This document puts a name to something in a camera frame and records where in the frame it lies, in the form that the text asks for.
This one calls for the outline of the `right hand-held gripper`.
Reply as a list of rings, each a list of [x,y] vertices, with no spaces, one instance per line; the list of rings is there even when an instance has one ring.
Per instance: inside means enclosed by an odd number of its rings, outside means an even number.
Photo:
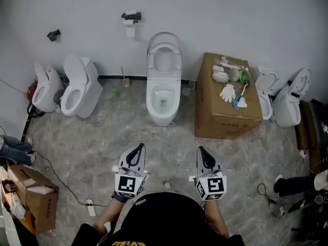
[[[221,170],[221,160],[212,150],[200,146],[197,149],[197,172],[211,173]],[[189,176],[202,201],[221,199],[227,192],[227,177],[222,173],[212,176]]]

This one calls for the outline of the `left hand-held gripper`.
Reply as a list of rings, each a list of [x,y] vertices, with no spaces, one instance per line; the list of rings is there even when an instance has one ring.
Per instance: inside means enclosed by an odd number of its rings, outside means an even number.
[[[113,166],[115,172],[115,192],[119,196],[137,197],[144,189],[143,185],[149,176],[144,170],[146,146],[144,143],[134,145],[122,153],[118,166]]]

